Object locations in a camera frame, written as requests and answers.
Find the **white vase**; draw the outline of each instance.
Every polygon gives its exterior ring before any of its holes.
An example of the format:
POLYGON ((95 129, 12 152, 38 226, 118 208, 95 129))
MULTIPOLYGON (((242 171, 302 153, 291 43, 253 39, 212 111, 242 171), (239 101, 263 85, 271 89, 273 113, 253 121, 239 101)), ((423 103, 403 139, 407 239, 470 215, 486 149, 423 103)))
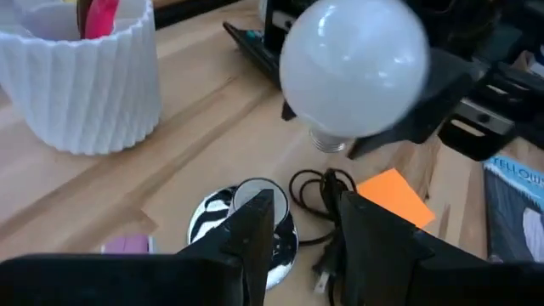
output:
POLYGON ((114 32, 95 40, 78 39, 74 3, 44 4, 22 24, 31 37, 0 31, 0 85, 38 138, 97 155, 153 130, 162 105, 151 0, 121 0, 114 32))

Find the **black power cord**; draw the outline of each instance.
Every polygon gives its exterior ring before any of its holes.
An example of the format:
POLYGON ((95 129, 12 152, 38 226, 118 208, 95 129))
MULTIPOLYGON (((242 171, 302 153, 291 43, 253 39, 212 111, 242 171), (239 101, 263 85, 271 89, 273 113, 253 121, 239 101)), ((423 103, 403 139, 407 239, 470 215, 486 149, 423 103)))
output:
POLYGON ((343 276, 345 270, 345 244, 343 240, 342 225, 340 222, 340 212, 338 210, 338 201, 343 191, 357 189, 353 178, 341 169, 329 168, 325 173, 305 169, 295 173, 289 182, 289 195, 292 201, 304 211, 311 213, 317 218, 332 221, 334 229, 322 237, 307 241, 300 241, 300 247, 315 246, 325 241, 331 242, 325 246, 320 260, 312 267, 312 270, 319 275, 319 280, 315 286, 315 291, 323 293, 328 284, 329 304, 334 306, 334 287, 336 279, 343 276), (298 190, 298 195, 294 192, 294 183, 303 174, 312 174, 315 178, 306 180, 298 190), (348 182, 337 177, 341 174, 348 182), (325 211, 309 207, 304 200, 304 190, 311 184, 319 184, 321 199, 325 205, 325 211))

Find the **pink object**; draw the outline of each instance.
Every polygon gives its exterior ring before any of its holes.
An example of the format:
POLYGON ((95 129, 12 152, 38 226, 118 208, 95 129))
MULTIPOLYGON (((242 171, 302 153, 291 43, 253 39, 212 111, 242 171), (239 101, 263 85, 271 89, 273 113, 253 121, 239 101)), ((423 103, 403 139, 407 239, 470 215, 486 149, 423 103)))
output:
POLYGON ((153 253, 153 243, 147 235, 128 235, 109 241, 101 251, 107 254, 148 254, 153 253))
POLYGON ((85 38, 108 36, 113 31, 119 0, 93 0, 87 13, 85 38))

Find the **book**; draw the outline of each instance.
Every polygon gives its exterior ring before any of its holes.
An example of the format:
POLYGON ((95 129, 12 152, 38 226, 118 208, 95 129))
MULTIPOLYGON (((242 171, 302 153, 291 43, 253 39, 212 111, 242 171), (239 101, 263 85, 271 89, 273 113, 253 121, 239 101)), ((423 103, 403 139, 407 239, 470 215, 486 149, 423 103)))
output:
POLYGON ((492 262, 544 262, 544 174, 506 156, 484 162, 492 262))

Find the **metal screw base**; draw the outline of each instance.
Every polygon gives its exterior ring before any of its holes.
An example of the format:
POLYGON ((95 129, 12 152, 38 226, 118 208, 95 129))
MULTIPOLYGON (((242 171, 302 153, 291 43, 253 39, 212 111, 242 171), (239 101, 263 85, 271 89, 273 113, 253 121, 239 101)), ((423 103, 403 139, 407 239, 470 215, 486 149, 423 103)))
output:
POLYGON ((337 153, 346 148, 347 139, 322 133, 321 131, 310 129, 309 135, 315 147, 321 152, 337 153))

